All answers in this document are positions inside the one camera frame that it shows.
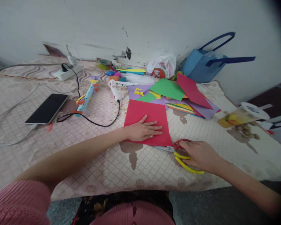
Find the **floor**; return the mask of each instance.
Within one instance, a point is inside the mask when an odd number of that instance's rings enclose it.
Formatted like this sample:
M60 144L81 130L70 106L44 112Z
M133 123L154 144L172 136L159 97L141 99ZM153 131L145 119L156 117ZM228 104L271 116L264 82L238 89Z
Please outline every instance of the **floor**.
M281 194L281 182L263 181ZM202 192L170 192L176 225L265 224L270 218L234 187ZM52 202L48 210L51 225L71 224L80 198Z

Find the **scissor blade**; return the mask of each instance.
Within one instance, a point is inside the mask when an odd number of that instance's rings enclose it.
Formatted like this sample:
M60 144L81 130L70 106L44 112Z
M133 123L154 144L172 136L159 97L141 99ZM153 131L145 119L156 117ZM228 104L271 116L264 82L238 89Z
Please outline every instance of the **scissor blade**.
M175 152L175 149L172 146L156 146L156 145L152 145L152 147L155 147L155 148L158 148L160 150L167 151L167 152L171 152L171 153Z

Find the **power strip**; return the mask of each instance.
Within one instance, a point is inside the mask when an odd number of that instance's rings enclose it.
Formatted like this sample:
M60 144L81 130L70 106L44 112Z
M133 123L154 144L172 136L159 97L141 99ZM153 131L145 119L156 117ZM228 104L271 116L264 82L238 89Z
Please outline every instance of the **power strip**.
M78 73L79 71L82 70L82 66L76 65L72 69L75 71L75 73ZM70 68L67 68L67 70L68 71L66 71L66 72L59 70L59 71L53 73L53 75L60 81L65 81L65 80L69 79L71 76L75 75L73 70L71 70Z

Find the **white wall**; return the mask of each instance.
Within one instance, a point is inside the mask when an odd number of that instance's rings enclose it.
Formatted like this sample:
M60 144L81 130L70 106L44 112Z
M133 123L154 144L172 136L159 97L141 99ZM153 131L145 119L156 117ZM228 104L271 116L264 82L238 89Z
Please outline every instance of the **white wall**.
M0 60L19 63L46 54L42 43L63 51L67 43L83 59L112 59L129 47L132 65L169 53L181 61L235 31L221 51L257 58L226 65L215 79L238 103L281 82L280 24L273 6L257 0L0 0Z

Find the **bag handle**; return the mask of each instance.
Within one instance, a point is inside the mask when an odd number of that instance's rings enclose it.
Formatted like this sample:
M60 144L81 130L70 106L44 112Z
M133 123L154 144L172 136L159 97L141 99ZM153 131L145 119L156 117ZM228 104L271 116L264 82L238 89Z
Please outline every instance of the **bag handle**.
M229 41L231 41L234 37L235 37L235 32L228 32L225 34L222 34L221 36L216 37L215 39L211 40L210 42L208 42L206 45L204 45L203 47L199 48L199 50L203 50L203 48L205 48L207 45L210 45L212 42L221 39L222 37L225 36L231 36L227 41L225 41L223 44L219 45L218 47L216 47L215 49L213 49L213 51L217 50L218 48L222 47L223 45L227 44Z
M205 66L210 67L213 63L222 62L219 67L221 67L224 63L244 63L244 62L251 62L255 60L254 57L236 57L236 58L221 58L221 59L212 59L209 60Z

